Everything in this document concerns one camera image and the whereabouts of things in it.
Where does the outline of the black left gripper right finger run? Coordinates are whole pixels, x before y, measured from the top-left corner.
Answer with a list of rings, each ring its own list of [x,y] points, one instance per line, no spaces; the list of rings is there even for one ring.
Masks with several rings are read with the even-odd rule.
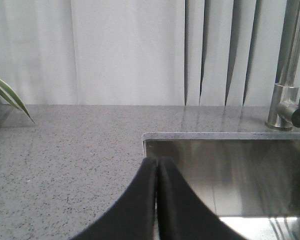
[[[195,194],[170,157],[158,159],[157,217],[162,240],[243,240]]]

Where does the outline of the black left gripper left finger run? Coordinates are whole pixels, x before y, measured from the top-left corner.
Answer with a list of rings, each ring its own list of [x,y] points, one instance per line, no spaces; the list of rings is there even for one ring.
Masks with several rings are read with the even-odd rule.
[[[97,221],[74,240],[152,240],[154,238],[157,161],[144,158],[132,182]]]

